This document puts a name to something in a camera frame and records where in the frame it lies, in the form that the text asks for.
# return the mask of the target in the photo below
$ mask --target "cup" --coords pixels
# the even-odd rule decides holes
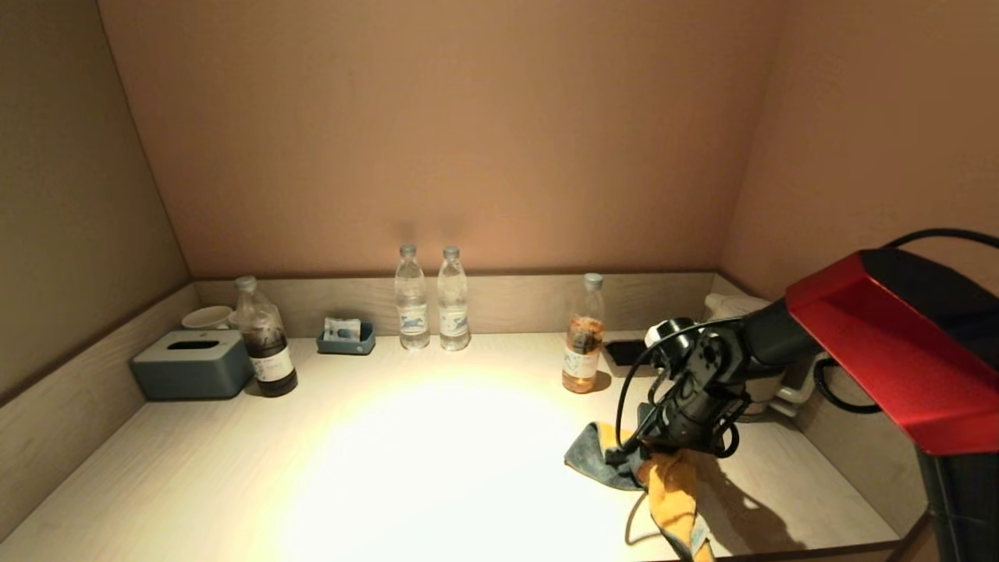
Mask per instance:
[[[229,330],[229,315],[233,309],[228,306],[209,306],[199,308],[181,320],[185,330]]]

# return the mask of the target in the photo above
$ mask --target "gray tissue box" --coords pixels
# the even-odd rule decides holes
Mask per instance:
[[[232,398],[253,376],[237,330],[169,332],[130,364],[149,400]]]

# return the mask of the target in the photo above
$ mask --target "blue tray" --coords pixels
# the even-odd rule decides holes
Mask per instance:
[[[368,355],[375,349],[375,325],[361,323],[361,341],[326,341],[323,333],[316,337],[316,347],[320,353],[336,355]]]

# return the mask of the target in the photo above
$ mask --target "white tabletop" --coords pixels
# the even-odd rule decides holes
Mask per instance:
[[[293,340],[294,392],[147,404],[0,559],[674,559],[644,502],[626,530],[641,493],[563,465],[588,421],[613,421],[621,381],[565,391],[561,342],[476,335],[445,352],[435,337],[410,352],[384,337],[351,357]],[[650,380],[632,384],[629,426]],[[716,555],[898,538],[790,424],[740,428],[733,457],[698,465]]]

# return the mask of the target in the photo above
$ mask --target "black phone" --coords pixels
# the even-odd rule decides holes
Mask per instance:
[[[645,342],[641,340],[612,341],[604,347],[606,347],[607,353],[610,354],[610,359],[613,360],[614,365],[618,367],[634,365],[634,362],[638,360],[638,356],[646,349]],[[650,361],[651,357],[647,357],[641,364],[648,365]]]

